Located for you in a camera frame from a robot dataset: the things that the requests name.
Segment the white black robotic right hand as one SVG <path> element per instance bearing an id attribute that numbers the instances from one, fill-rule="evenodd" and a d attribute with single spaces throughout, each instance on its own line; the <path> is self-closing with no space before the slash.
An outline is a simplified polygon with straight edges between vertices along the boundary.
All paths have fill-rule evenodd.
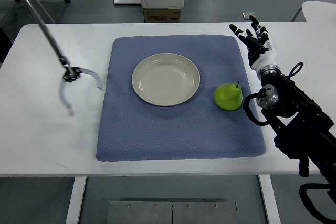
<path id="1" fill-rule="evenodd" d="M 254 16 L 250 15 L 249 18 L 254 34 L 249 29 L 243 31 L 234 24 L 230 24 L 229 28 L 247 47 L 250 67 L 259 72 L 265 66 L 276 65 L 277 52 L 273 37 L 266 27 Z"/>

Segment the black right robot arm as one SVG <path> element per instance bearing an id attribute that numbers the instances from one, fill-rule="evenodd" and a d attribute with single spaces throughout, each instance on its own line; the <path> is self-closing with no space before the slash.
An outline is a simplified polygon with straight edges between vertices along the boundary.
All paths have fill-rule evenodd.
<path id="1" fill-rule="evenodd" d="M 296 64 L 287 76 L 276 65 L 259 69 L 262 88 L 245 97 L 243 109 L 256 125 L 271 126 L 276 148 L 299 160 L 300 176 L 309 176 L 310 162 L 316 165 L 327 183 L 303 184 L 299 195 L 313 217 L 321 223 L 335 223 L 316 210 L 307 194 L 308 190 L 326 190 L 335 200 L 335 137 L 330 133 L 332 119 L 291 79 L 302 66 L 302 62 Z"/>

